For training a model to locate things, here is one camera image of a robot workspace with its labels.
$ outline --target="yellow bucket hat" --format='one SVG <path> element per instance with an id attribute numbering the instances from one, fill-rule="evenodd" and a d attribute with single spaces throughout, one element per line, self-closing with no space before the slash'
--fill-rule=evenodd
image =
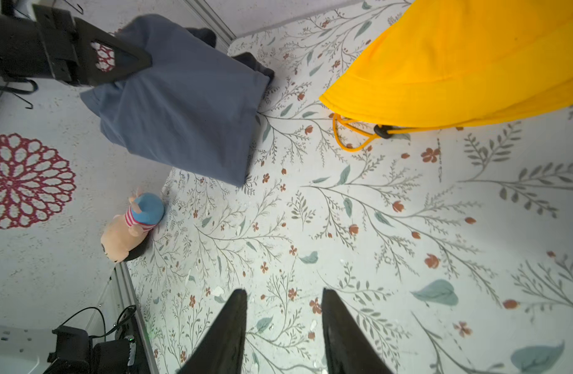
<path id="1" fill-rule="evenodd" d="M 339 114 L 335 136 L 347 151 L 394 133 L 501 123 L 567 107 L 573 0 L 416 0 L 320 100 Z M 352 128 L 354 121 L 378 125 L 350 149 L 336 125 Z"/>

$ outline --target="blue-gray cloth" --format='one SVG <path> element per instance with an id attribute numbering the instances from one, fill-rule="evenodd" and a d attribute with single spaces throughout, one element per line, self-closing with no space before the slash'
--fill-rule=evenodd
<path id="1" fill-rule="evenodd" d="M 130 153 L 241 186 L 269 78 L 162 16 L 138 17 L 117 37 L 145 49 L 153 64 L 80 95 L 105 137 Z"/>

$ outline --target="floral tablecloth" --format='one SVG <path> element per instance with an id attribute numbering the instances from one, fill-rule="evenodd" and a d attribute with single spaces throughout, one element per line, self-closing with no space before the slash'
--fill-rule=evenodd
<path id="1" fill-rule="evenodd" d="M 234 288 L 249 295 L 244 373 L 327 372 L 324 287 L 394 371 L 573 373 L 573 106 L 354 154 L 335 143 L 317 98 L 409 5 L 232 44 L 276 71 L 247 183 L 172 170 L 152 247 L 129 263 L 161 373 Z"/>

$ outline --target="plush toy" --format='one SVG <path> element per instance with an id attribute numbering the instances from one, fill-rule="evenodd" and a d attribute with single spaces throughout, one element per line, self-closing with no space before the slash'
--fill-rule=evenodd
<path id="1" fill-rule="evenodd" d="M 114 262 L 123 261 L 163 217 L 162 200 L 153 193 L 137 194 L 128 199 L 130 206 L 105 227 L 101 245 L 105 255 Z"/>

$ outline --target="plush toy head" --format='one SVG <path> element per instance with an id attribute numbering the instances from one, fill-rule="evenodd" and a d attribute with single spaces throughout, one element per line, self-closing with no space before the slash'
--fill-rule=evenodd
<path id="1" fill-rule="evenodd" d="M 124 260 L 163 217 L 162 200 L 155 194 L 138 189 L 129 201 L 126 213 L 115 216 L 101 236 L 103 252 L 114 262 Z"/>

